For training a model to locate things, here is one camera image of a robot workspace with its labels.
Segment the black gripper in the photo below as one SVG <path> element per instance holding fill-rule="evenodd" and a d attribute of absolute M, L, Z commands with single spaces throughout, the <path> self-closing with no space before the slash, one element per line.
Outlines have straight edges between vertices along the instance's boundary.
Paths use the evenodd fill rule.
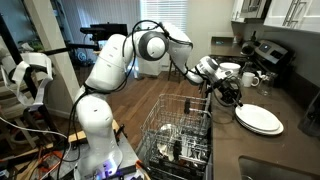
<path fill-rule="evenodd" d="M 236 77 L 220 79 L 209 86 L 208 91 L 214 95 L 217 102 L 224 107 L 243 106 L 241 88 Z"/>

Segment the white robot base table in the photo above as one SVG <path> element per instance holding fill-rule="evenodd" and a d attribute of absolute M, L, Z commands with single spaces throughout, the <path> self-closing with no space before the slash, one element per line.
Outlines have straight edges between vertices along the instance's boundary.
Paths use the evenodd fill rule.
<path fill-rule="evenodd" d="M 59 180 L 150 180 L 148 174 L 137 164 L 138 157 L 124 136 L 120 138 L 118 148 L 120 154 L 116 157 L 122 158 L 119 165 L 114 160 L 106 161 L 82 177 L 81 165 L 76 163 Z"/>

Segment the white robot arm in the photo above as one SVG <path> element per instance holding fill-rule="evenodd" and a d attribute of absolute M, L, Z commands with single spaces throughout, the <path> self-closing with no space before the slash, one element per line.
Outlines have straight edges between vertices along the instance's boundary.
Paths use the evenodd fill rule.
<path fill-rule="evenodd" d="M 232 105 L 240 102 L 240 94 L 227 84 L 231 73 L 221 71 L 213 58 L 204 56 L 194 68 L 187 67 L 192 49 L 189 37 L 168 22 L 155 23 L 150 29 L 134 28 L 128 35 L 109 37 L 74 100 L 75 112 L 89 144 L 89 152 L 75 165 L 75 180 L 110 177 L 117 173 L 123 162 L 106 96 L 124 84 L 126 68 L 136 57 L 157 61 L 169 55 L 174 66 L 191 84 L 199 85 L 207 80 L 220 91 L 224 102 Z"/>

